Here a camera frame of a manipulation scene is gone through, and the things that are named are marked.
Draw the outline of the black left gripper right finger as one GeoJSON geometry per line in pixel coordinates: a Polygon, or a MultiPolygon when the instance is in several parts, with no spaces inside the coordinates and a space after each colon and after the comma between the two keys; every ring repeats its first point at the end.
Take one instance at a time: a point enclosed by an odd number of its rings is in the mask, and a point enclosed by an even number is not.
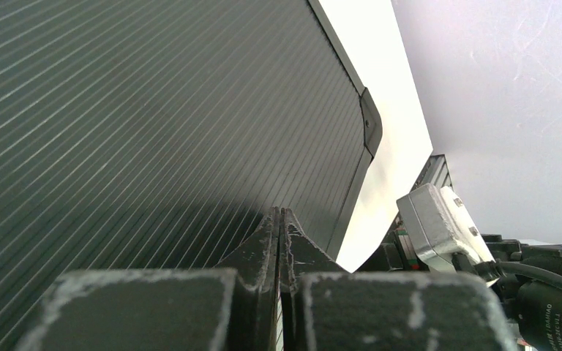
{"type": "Polygon", "coordinates": [[[280,212],[286,350],[515,350],[496,295],[467,273],[348,273],[280,212]]]}

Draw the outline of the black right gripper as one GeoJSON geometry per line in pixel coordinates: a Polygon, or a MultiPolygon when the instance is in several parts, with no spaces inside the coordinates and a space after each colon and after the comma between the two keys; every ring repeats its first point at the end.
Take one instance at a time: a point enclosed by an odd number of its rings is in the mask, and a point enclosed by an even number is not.
{"type": "MultiPolygon", "coordinates": [[[[537,350],[562,350],[562,244],[524,244],[501,235],[482,235],[495,260],[472,266],[453,256],[457,272],[486,280],[521,338],[537,350]]],[[[404,227],[387,233],[359,266],[368,271],[429,271],[414,254],[404,227]]]]}

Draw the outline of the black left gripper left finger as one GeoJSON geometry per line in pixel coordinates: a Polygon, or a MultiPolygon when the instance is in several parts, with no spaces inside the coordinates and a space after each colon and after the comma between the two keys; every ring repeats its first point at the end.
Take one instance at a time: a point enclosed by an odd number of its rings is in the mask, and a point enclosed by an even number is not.
{"type": "Polygon", "coordinates": [[[61,275],[18,350],[274,350],[281,211],[213,268],[61,275]]]}

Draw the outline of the black poker chip case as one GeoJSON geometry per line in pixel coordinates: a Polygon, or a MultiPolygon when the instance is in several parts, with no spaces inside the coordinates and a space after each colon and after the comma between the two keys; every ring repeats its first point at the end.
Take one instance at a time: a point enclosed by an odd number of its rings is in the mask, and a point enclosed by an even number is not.
{"type": "Polygon", "coordinates": [[[317,1],[0,1],[0,350],[61,274],[337,255],[382,124],[317,1]]]}

